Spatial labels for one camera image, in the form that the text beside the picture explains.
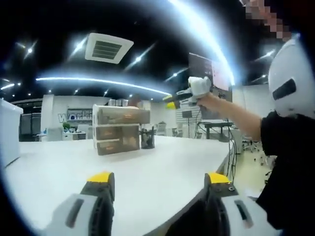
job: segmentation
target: black shirt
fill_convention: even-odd
[[[301,234],[313,218],[315,120],[298,115],[283,118],[271,112],[261,122],[261,142],[267,156],[277,156],[267,185],[257,199],[269,223],[288,234]]]

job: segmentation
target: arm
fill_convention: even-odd
[[[261,117],[246,111],[234,103],[220,99],[211,93],[201,98],[198,101],[198,105],[220,113],[223,117],[233,121],[242,132],[251,136],[253,140],[260,141]]]

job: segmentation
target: black sleeve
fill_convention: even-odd
[[[298,118],[280,117],[271,112],[261,121],[261,143],[267,156],[298,153],[301,138],[306,133],[303,121]]]

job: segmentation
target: white table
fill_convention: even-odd
[[[112,235],[141,236],[184,213],[202,190],[204,174],[221,168],[227,154],[228,143],[162,136],[155,149],[108,156],[98,156],[92,140],[27,142],[5,173],[17,206],[33,227],[43,229],[87,178],[112,171]]]

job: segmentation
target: person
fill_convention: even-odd
[[[261,118],[211,93],[199,99],[198,105],[229,118],[243,133],[261,141],[267,156],[277,156],[268,183],[256,202],[267,212],[268,222],[276,229],[283,229],[284,235],[309,234],[314,207],[307,191],[312,182],[315,131],[312,38],[303,27],[299,34],[288,32],[284,21],[264,6],[263,0],[251,0],[249,6],[258,8],[252,12],[260,14],[270,29],[278,24],[275,31],[285,42],[268,74],[275,111]]]

